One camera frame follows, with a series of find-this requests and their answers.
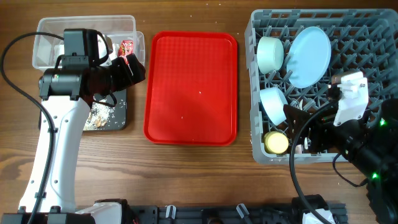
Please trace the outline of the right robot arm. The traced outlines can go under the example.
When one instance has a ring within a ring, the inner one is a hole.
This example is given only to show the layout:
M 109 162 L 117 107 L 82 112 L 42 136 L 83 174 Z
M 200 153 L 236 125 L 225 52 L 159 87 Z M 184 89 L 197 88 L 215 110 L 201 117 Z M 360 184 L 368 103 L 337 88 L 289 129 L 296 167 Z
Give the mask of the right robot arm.
M 338 154 L 366 176 L 369 206 L 378 223 L 397 223 L 397 99 L 381 104 L 380 118 L 372 128 L 366 123 L 370 110 L 359 120 L 352 119 L 335 126 L 337 105 L 330 103 L 316 113 L 284 106 L 292 147 L 311 140 L 309 150 L 318 153 L 336 148 Z

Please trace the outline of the green bowl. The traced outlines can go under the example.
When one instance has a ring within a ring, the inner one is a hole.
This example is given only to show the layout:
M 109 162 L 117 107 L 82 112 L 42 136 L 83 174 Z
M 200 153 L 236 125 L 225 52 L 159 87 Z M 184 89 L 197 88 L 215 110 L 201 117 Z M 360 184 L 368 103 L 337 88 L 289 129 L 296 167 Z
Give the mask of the green bowl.
M 284 62 L 282 42 L 273 37 L 261 37 L 257 46 L 257 64 L 263 74 L 280 70 Z

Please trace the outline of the white napkin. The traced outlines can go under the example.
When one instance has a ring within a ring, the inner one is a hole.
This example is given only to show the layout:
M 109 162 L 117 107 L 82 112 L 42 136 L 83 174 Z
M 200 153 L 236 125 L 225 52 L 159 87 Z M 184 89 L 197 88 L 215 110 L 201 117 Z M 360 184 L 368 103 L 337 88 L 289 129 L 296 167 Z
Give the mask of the white napkin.
M 107 61 L 103 62 L 101 66 L 110 66 L 111 61 L 114 58 L 114 45 L 112 40 L 106 35 L 97 35 L 98 37 L 98 54 L 99 58 L 104 58 L 106 55 L 108 56 Z
M 63 55 L 65 52 L 64 45 L 58 44 L 54 47 L 54 61 L 56 62 L 60 55 Z

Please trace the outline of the leftover rice and food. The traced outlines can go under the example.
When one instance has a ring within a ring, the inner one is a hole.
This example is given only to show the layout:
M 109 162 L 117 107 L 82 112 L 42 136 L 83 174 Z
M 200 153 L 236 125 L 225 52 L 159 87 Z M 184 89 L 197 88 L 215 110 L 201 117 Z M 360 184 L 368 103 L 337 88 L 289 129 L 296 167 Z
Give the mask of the leftover rice and food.
M 126 100 L 118 101 L 115 107 L 93 103 L 84 131 L 114 131 L 126 124 Z

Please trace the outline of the white plastic spoon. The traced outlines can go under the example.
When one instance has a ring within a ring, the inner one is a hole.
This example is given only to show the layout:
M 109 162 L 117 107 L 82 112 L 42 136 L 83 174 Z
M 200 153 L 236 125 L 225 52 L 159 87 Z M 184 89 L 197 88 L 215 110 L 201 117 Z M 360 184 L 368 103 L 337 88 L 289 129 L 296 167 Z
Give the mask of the white plastic spoon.
M 303 145 L 304 145 L 304 149 L 308 150 L 308 138 L 307 137 L 305 137 Z

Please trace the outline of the white plastic fork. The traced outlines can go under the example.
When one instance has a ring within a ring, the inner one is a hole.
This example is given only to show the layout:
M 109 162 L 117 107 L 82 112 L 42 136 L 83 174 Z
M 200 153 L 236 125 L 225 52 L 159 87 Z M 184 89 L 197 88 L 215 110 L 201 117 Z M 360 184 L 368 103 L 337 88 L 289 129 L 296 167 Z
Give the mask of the white plastic fork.
M 302 106 L 303 106 L 303 100 L 297 100 L 297 103 L 295 104 L 295 107 L 299 110 L 302 110 Z M 295 147 L 295 152 L 297 154 L 303 154 L 303 144 L 298 144 Z

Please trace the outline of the light blue bowl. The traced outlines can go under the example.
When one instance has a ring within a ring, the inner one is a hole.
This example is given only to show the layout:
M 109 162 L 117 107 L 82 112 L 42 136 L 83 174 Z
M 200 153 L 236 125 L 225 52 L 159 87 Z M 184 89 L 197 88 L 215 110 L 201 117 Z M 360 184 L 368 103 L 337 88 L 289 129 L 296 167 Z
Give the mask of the light blue bowl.
M 279 125 L 286 120 L 284 105 L 288 102 L 283 92 L 277 87 L 266 88 L 260 91 L 262 106 L 274 125 Z

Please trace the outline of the light blue plate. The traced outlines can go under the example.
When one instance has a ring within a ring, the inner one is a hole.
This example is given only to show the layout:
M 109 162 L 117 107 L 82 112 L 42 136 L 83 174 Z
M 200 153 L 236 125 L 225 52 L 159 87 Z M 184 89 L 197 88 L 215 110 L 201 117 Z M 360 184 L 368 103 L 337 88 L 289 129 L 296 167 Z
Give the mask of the light blue plate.
M 331 43 L 319 27 L 308 27 L 294 39 L 286 69 L 289 82 L 296 88 L 316 84 L 326 73 L 331 59 Z

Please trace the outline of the red snack wrapper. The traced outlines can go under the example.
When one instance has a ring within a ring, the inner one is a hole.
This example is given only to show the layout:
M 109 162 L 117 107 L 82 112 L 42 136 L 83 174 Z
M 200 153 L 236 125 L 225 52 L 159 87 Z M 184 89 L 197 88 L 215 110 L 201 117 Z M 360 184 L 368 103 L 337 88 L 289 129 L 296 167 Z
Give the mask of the red snack wrapper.
M 132 40 L 123 40 L 119 46 L 118 57 L 124 59 L 126 64 L 129 64 L 127 56 L 134 51 L 134 42 Z

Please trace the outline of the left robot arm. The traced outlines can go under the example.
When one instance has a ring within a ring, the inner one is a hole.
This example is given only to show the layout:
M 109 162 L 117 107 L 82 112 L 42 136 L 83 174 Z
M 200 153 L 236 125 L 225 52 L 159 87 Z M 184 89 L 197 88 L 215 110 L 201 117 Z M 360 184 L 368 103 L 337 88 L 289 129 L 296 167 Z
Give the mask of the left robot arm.
M 64 53 L 39 79 L 41 112 L 39 141 L 30 181 L 16 213 L 2 216 L 3 223 L 135 223 L 125 199 L 98 200 L 78 210 L 75 172 L 81 136 L 95 95 L 113 96 L 145 79 L 145 68 L 133 53 L 118 57 L 100 55 L 101 32 L 65 29 Z

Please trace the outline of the yellow plastic cup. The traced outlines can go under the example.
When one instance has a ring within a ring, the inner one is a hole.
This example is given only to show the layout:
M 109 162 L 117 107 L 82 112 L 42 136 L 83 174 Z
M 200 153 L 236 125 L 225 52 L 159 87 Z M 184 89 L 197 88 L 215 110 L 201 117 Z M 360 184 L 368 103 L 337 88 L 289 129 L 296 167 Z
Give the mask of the yellow plastic cup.
M 286 135 L 271 131 L 264 135 L 265 150 L 269 154 L 283 154 L 289 146 L 289 140 Z

